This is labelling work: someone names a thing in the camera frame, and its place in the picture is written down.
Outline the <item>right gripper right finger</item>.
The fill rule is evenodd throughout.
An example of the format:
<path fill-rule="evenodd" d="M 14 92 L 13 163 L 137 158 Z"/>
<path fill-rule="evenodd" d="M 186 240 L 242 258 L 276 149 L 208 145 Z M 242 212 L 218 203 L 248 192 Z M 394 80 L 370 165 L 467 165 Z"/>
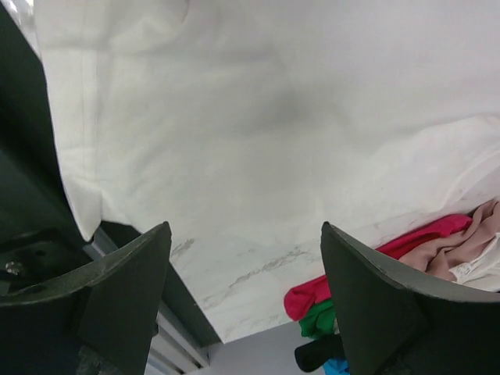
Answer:
<path fill-rule="evenodd" d="M 320 249 L 352 374 L 499 373 L 499 295 L 415 270 L 324 223 Z"/>

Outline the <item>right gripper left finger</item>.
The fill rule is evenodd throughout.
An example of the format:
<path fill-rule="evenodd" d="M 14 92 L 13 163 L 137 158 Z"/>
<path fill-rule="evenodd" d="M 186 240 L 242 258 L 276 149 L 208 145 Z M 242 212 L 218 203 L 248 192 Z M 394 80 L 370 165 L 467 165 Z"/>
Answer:
<path fill-rule="evenodd" d="M 167 222 L 1 297 L 3 374 L 143 374 L 171 247 Z"/>

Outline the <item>white t shirt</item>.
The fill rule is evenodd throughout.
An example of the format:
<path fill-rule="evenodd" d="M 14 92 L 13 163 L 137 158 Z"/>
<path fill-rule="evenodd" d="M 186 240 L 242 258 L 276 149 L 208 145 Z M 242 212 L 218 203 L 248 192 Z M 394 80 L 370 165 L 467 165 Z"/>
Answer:
<path fill-rule="evenodd" d="M 496 1 L 37 1 L 60 174 L 102 221 L 302 243 L 499 163 Z"/>

